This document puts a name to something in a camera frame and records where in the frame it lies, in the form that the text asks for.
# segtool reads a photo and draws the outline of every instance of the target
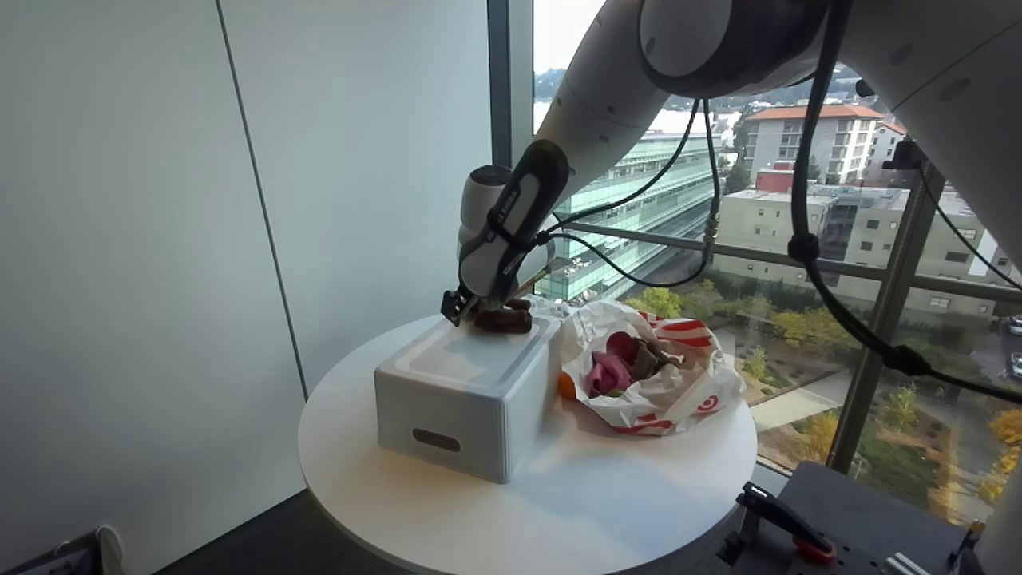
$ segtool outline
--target sky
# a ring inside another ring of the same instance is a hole
[[[534,2],[534,71],[569,67],[589,23],[605,0],[536,0]]]

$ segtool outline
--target floor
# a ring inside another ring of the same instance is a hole
[[[757,467],[755,482],[779,492],[785,476]],[[716,560],[735,517],[726,517],[704,539],[676,548],[630,575],[726,575],[729,565]],[[260,514],[256,520],[229,531],[205,548],[172,561],[159,575],[406,575],[374,551],[345,536],[328,514],[319,512],[311,492],[287,499],[283,503]]]

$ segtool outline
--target white box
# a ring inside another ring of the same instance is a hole
[[[559,373],[555,336],[559,322],[542,317],[526,336],[438,322],[376,367],[376,440],[507,482],[542,440]]]

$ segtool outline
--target white wall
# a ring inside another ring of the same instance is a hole
[[[487,2],[228,0],[311,387],[458,283],[489,163]]]
[[[454,281],[487,15],[228,15],[315,381]],[[298,414],[214,2],[0,2],[0,568],[92,523],[178,560],[301,488]]]

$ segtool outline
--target white round table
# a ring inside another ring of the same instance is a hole
[[[596,575],[668,556],[716,526],[755,473],[741,401],[672,437],[622,437],[555,401],[555,435],[513,482],[376,446],[374,367],[441,317],[398,325],[313,388],[298,452],[311,492],[364,547],[465,575]]]

